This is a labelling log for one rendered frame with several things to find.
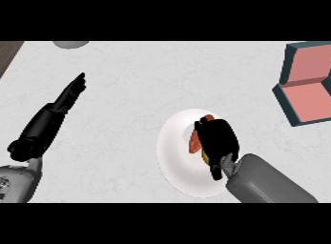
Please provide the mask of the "grey round object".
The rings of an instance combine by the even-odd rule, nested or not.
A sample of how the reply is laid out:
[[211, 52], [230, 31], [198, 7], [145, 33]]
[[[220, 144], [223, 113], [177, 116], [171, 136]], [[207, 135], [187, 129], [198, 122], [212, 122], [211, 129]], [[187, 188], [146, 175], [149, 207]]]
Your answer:
[[53, 45], [65, 50], [77, 49], [87, 44], [87, 41], [54, 41]]

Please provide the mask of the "teal box with pink inside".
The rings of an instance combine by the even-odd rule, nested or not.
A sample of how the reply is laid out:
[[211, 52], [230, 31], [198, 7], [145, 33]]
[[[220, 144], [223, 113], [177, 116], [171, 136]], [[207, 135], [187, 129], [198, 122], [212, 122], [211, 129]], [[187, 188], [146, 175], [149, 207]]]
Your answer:
[[285, 45], [272, 92], [292, 127], [331, 120], [331, 41]]

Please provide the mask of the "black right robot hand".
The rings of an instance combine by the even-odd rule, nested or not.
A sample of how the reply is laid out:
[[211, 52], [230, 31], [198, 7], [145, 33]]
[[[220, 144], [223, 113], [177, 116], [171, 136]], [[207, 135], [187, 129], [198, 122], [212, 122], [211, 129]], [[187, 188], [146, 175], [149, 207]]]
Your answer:
[[208, 158], [211, 177], [214, 180], [220, 180], [223, 178], [223, 169], [238, 159], [239, 144], [233, 130], [223, 119], [208, 120], [202, 116], [195, 122], [195, 131]]

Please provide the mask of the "white round plate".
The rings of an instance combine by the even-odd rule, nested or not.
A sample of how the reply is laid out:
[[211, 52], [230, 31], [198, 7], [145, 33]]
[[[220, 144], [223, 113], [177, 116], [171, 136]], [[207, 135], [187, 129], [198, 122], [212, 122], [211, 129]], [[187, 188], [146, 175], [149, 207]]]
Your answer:
[[212, 180], [201, 151], [189, 153], [193, 123], [204, 116], [221, 117], [202, 109], [186, 109], [171, 115], [158, 134], [156, 156], [165, 180], [183, 194], [198, 198], [217, 196], [226, 191], [226, 179]]

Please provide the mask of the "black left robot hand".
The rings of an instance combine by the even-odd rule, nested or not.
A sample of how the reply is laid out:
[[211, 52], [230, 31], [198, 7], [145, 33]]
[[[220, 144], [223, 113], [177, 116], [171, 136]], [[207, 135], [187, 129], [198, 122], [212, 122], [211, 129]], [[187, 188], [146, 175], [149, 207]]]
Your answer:
[[37, 111], [17, 140], [10, 143], [7, 152], [12, 160], [23, 162], [43, 156], [59, 132], [65, 115], [84, 89], [84, 73], [81, 73], [62, 90], [54, 102], [47, 103]]

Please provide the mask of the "orange carrot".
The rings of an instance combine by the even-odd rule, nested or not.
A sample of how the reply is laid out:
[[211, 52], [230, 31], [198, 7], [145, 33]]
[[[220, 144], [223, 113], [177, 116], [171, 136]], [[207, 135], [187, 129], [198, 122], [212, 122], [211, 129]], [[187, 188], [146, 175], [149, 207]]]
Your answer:
[[[207, 121], [214, 120], [214, 117], [211, 114], [205, 114], [204, 118], [207, 119]], [[199, 149], [201, 149], [201, 143], [199, 143], [199, 139], [198, 139], [198, 135], [196, 135], [196, 130], [193, 129], [190, 139], [189, 139], [189, 153], [198, 152]]]

